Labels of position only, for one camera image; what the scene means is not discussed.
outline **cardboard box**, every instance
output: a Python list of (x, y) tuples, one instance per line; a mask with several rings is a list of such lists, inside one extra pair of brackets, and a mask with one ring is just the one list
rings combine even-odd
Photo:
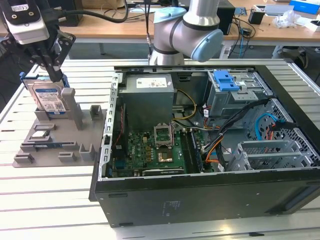
[(294, 6), (294, 11), (317, 14), (320, 7), (320, 0), (291, 0), (289, 5)]
[(124, 0), (82, 0), (84, 9), (118, 9), (125, 5)]

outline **blue cable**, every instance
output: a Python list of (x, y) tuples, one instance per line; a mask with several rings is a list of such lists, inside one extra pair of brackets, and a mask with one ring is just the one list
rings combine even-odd
[(241, 41), (240, 41), (240, 52), (239, 52), (239, 59), (241, 58), (242, 48), (244, 46), (244, 30), (241, 28)]
[(264, 116), (269, 116), (269, 117), (271, 117), (271, 118), (273, 119), (273, 121), (275, 121), (275, 122), (278, 120), (274, 115), (272, 115), (272, 114), (270, 114), (270, 113), (264, 113), (264, 114), (262, 114), (260, 117), (258, 117), (258, 118), (256, 119), (255, 125), (254, 125), (254, 129), (255, 129), (256, 138), (257, 138), (258, 140), (260, 140), (260, 141), (262, 140), (262, 137), (260, 136), (260, 133), (259, 133), (259, 121), (260, 121)]

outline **yellow cable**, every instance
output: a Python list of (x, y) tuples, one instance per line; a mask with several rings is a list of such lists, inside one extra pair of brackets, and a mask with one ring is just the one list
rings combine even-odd
[(177, 89), (176, 91), (185, 94), (192, 101), (192, 103), (193, 103), (193, 112), (189, 116), (175, 117), (175, 118), (172, 118), (172, 120), (186, 120), (186, 119), (192, 118), (197, 112), (196, 102), (185, 91), (182, 91), (181, 89)]

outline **blue drive bay latch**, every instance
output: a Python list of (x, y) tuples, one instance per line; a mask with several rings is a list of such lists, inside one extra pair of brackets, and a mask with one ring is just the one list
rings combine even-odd
[(234, 77), (227, 70), (216, 70), (213, 72), (214, 79), (219, 84), (222, 92), (239, 91), (239, 86), (234, 82)]

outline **power supply label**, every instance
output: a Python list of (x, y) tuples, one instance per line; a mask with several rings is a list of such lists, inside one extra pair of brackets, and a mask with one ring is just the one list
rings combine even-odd
[(166, 87), (167, 87), (167, 80), (165, 77), (141, 77), (136, 80), (137, 89), (166, 88)]
[(59, 115), (66, 112), (64, 103), (59, 99), (59, 92), (57, 89), (38, 88), (35, 90), (35, 94), (47, 113)]

